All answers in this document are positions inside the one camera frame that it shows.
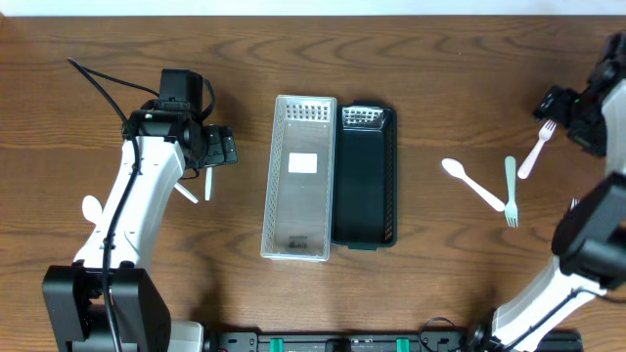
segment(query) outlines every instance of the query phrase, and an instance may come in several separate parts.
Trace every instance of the black plastic tray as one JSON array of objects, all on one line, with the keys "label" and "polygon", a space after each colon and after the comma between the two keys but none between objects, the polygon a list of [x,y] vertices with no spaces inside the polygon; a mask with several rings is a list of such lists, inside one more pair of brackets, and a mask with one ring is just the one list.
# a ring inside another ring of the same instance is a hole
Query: black plastic tray
[{"label": "black plastic tray", "polygon": [[[357,115],[344,124],[344,108],[357,107],[381,108],[381,122]],[[393,246],[397,241],[397,114],[376,103],[354,101],[338,107],[336,121],[333,243],[361,250]]]}]

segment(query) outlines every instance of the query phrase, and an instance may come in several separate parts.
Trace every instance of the spoon bowl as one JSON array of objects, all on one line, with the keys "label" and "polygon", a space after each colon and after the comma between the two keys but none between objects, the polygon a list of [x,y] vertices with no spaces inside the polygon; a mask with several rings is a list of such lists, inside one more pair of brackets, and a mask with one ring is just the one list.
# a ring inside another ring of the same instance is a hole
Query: spoon bowl
[{"label": "spoon bowl", "polygon": [[443,165],[443,168],[454,177],[463,178],[466,176],[466,170],[463,168],[461,163],[453,158],[444,158],[441,160],[441,165]]}]

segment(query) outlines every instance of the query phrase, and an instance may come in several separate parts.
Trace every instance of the green connector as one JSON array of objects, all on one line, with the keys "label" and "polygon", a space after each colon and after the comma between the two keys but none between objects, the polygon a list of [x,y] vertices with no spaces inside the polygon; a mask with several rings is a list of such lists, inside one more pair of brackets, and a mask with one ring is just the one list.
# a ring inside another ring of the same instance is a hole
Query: green connector
[{"label": "green connector", "polygon": [[283,340],[281,338],[270,340],[270,352],[283,352]]},{"label": "green connector", "polygon": [[408,338],[398,338],[395,342],[398,345],[398,352],[411,352],[411,344]]}]

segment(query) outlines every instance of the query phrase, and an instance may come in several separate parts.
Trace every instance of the tray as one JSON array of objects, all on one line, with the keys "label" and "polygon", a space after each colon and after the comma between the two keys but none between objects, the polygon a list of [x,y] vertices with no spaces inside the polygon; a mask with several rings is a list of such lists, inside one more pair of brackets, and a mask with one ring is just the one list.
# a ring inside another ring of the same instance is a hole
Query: tray
[{"label": "tray", "polygon": [[397,114],[371,102],[337,110],[333,243],[376,250],[397,241]]},{"label": "tray", "polygon": [[261,256],[329,259],[335,120],[335,98],[276,99]]}]

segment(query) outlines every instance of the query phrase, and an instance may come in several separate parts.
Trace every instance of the white fork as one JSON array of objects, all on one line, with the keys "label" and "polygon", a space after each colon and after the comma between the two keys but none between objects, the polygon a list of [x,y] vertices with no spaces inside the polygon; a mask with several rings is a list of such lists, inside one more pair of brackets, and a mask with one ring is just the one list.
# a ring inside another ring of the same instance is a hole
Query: white fork
[{"label": "white fork", "polygon": [[521,164],[521,167],[517,171],[517,177],[519,177],[520,179],[525,179],[526,177],[528,177],[530,171],[532,170],[532,167],[535,165],[535,161],[537,161],[537,156],[539,156],[539,152],[541,152],[544,144],[550,141],[550,139],[552,138],[552,134],[555,132],[555,129],[557,129],[557,123],[552,120],[548,120],[548,122],[546,122],[544,126],[541,127],[541,130],[539,131],[539,141],[537,141],[535,147],[526,157],[526,160]]}]

